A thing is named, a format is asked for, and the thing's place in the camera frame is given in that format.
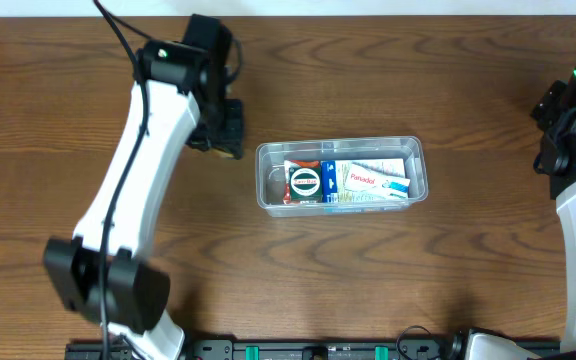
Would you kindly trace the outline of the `red Panadol ActiFast box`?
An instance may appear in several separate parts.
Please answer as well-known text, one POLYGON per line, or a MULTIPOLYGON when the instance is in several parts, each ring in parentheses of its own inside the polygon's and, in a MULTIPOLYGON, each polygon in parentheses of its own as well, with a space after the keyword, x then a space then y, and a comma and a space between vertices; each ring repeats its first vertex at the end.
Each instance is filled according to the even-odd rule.
POLYGON ((294 167, 311 167, 311 168, 319 168, 321 171, 321 163, 319 161, 301 161, 301 160, 285 160, 284 161, 284 172, 285 172, 285 191, 283 202, 285 204, 303 204, 303 203, 294 203, 290 201, 289 196, 289 186, 288 186, 288 177, 289 177, 289 169, 294 167))

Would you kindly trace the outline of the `green Zam-Buk box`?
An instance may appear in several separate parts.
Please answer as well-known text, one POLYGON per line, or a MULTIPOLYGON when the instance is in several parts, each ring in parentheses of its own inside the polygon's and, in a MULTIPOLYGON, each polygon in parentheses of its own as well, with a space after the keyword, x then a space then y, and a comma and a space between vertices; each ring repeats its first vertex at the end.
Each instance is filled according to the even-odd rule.
POLYGON ((288 186, 291 202, 317 203, 322 201, 322 175, 317 167, 290 168, 288 186))

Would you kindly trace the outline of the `blue patch box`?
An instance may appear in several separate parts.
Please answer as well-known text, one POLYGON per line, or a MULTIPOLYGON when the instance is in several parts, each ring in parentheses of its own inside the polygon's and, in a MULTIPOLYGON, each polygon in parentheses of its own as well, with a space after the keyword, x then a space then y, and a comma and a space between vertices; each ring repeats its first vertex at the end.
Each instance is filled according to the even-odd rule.
POLYGON ((353 166, 362 167, 385 175, 407 178, 405 175, 404 161, 402 159, 323 161, 321 164, 323 185, 322 202, 325 204, 324 213, 326 215, 405 209, 410 205, 409 195, 407 199, 384 199, 369 194, 364 195, 347 191, 344 188, 344 182, 349 170, 353 166))

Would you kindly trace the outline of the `white Panadol box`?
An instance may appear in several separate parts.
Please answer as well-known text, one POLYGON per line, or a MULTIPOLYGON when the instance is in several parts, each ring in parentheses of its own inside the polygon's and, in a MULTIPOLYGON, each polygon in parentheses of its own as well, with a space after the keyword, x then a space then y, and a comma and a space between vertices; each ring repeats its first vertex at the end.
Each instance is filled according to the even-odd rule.
POLYGON ((356 166, 349 170, 344 182, 344 188, 347 191, 384 199, 407 199, 409 185, 410 180, 407 178, 385 175, 356 166))

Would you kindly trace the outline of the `dark syrup bottle white cap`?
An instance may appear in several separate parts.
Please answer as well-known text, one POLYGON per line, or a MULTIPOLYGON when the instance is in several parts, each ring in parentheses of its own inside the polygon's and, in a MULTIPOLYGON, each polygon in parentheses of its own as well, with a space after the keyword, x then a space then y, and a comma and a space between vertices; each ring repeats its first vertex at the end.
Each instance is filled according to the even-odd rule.
POLYGON ((224 159, 234 159, 236 160, 237 157, 235 155, 233 155, 232 153, 226 152, 226 151, 222 151, 219 149, 213 149, 212 152, 216 155, 219 156, 220 158, 224 158, 224 159))

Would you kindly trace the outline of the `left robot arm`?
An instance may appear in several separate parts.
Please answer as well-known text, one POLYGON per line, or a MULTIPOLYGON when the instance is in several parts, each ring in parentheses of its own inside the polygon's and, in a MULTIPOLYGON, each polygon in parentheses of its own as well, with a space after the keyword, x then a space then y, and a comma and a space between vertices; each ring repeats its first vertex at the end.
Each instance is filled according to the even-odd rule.
POLYGON ((242 103, 226 92, 240 43, 217 18, 193 15, 179 41, 148 39, 129 54, 134 84, 124 131, 70 240, 47 242, 43 264, 64 307, 102 330, 96 359, 122 340, 137 359, 177 359, 185 342, 166 306, 171 281, 149 266, 159 211, 185 148, 243 154, 242 103))

